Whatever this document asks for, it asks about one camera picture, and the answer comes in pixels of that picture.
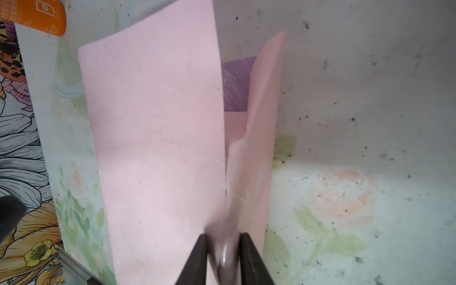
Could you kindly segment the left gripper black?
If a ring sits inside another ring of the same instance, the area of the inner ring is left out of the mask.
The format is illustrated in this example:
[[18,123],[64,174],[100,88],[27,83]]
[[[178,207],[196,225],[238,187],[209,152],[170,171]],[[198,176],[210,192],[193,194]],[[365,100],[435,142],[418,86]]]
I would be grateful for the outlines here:
[[0,237],[3,242],[25,215],[27,207],[15,196],[4,196],[1,197],[0,210]]

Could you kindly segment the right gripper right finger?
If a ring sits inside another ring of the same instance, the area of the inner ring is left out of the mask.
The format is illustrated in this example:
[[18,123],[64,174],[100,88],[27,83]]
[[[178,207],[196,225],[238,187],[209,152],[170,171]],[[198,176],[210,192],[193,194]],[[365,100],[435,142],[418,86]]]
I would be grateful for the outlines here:
[[241,233],[238,254],[242,285],[275,285],[249,233]]

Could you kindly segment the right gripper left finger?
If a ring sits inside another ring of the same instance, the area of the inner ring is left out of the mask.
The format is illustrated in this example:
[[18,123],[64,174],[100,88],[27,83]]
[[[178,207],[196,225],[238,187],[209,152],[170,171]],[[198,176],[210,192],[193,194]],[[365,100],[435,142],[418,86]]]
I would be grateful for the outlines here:
[[175,285],[206,285],[209,239],[199,235]]

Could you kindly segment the purple wrapping paper sheet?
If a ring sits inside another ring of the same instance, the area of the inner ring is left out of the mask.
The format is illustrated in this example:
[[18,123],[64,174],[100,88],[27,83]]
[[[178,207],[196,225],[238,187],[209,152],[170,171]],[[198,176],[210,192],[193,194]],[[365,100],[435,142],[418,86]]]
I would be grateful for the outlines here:
[[197,237],[209,285],[237,285],[238,240],[264,245],[286,33],[227,112],[211,1],[175,1],[78,51],[116,281],[172,285]]

